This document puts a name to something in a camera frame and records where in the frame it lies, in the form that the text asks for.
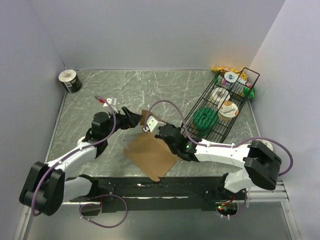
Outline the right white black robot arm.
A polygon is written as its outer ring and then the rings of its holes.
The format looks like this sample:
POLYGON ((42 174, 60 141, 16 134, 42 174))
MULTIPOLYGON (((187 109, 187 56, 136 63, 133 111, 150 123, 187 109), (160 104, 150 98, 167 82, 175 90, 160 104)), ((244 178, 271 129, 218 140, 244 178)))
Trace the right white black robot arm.
POLYGON ((278 182, 282 160, 259 140, 250 144, 224 144, 205 139, 188 139, 179 128, 168 123, 159 123, 150 131, 163 140, 172 154, 188 162, 215 162, 240 168, 226 173, 218 193, 223 199, 230 199, 243 189, 257 186, 273 191, 278 182))

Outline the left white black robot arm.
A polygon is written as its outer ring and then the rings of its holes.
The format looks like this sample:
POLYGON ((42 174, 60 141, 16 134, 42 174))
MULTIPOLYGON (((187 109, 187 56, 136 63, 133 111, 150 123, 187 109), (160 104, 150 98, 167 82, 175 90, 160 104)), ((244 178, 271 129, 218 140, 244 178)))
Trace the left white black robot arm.
POLYGON ((142 115, 129 111, 97 112, 84 139, 73 150, 48 163, 32 165, 19 195, 19 202, 32 208, 38 216, 53 215, 63 202, 77 197, 94 201, 99 195, 99 181, 89 175, 69 176, 85 163, 99 157, 108 146, 108 138, 117 130, 135 128, 142 115))

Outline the brown cardboard box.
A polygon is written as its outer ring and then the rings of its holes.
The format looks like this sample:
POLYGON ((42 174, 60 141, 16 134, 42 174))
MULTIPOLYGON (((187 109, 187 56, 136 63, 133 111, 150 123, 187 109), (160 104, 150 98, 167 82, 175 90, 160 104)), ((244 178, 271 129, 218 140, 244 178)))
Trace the brown cardboard box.
POLYGON ((151 132, 140 132, 123 150, 129 158, 152 181, 159 182, 177 163, 173 155, 161 139, 155 138, 151 132))

